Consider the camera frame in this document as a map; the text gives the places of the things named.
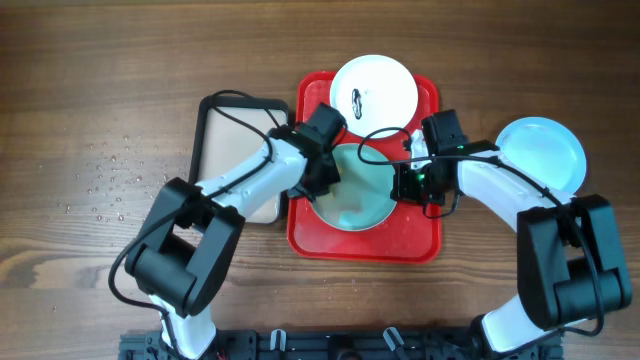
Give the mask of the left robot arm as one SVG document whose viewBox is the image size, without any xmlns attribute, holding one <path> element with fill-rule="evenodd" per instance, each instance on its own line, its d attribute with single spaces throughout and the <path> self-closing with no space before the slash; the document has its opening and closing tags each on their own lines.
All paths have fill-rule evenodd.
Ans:
<svg viewBox="0 0 640 360">
<path fill-rule="evenodd" d="M 139 235 L 116 259 L 158 311 L 162 331 L 147 352 L 157 359 L 215 358 L 216 326 L 207 316 L 245 221 L 273 196 L 315 200 L 340 180 L 332 151 L 346 129 L 338 110 L 319 104 L 308 121 L 282 125 L 224 175 L 159 192 Z"/>
</svg>

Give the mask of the white plate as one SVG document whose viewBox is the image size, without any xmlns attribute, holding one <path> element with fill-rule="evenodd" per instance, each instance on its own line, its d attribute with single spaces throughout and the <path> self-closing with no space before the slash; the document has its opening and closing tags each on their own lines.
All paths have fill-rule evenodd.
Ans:
<svg viewBox="0 0 640 360">
<path fill-rule="evenodd" d="M 352 134 L 378 139 L 410 123 L 418 108 L 418 88 L 413 75 L 397 60 L 363 55 L 338 70 L 329 101 Z"/>
</svg>

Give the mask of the light blue front plate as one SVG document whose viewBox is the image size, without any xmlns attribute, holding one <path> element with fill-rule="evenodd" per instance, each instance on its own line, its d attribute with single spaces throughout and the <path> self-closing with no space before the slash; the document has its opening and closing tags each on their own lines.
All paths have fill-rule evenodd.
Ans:
<svg viewBox="0 0 640 360">
<path fill-rule="evenodd" d="M 358 144 L 343 144 L 333 150 L 340 181 L 312 202 L 321 220 L 342 231 L 364 231 L 381 224 L 397 202 L 390 196 L 395 170 L 392 165 L 371 165 L 360 160 L 386 162 L 378 150 Z"/>
</svg>

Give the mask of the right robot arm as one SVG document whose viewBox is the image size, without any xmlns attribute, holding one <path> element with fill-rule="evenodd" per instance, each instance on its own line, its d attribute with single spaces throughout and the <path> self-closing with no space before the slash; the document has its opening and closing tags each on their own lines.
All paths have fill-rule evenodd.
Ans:
<svg viewBox="0 0 640 360">
<path fill-rule="evenodd" d="M 500 359 L 566 332 L 598 335 L 632 301 L 611 203 L 578 197 L 586 157 L 563 125 L 527 117 L 495 142 L 471 142 L 453 110 L 434 113 L 404 143 L 395 200 L 441 205 L 447 192 L 484 204 L 516 234 L 517 293 L 473 325 L 470 352 Z"/>
</svg>

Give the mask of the light blue plate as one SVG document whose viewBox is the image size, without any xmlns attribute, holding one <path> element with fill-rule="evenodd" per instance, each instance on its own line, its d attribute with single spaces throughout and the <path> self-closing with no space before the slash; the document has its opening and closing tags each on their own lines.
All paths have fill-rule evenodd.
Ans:
<svg viewBox="0 0 640 360">
<path fill-rule="evenodd" d="M 358 144 L 343 144 L 333 150 L 340 181 L 312 202 L 321 220 L 342 231 L 364 231 L 381 224 L 397 202 L 390 196 L 395 170 L 392 165 L 371 165 L 360 160 L 386 162 L 378 150 Z"/>
<path fill-rule="evenodd" d="M 511 163 L 549 187 L 576 193 L 587 173 L 578 138 L 564 125 L 545 117 L 525 117 L 508 124 L 496 145 Z"/>
</svg>

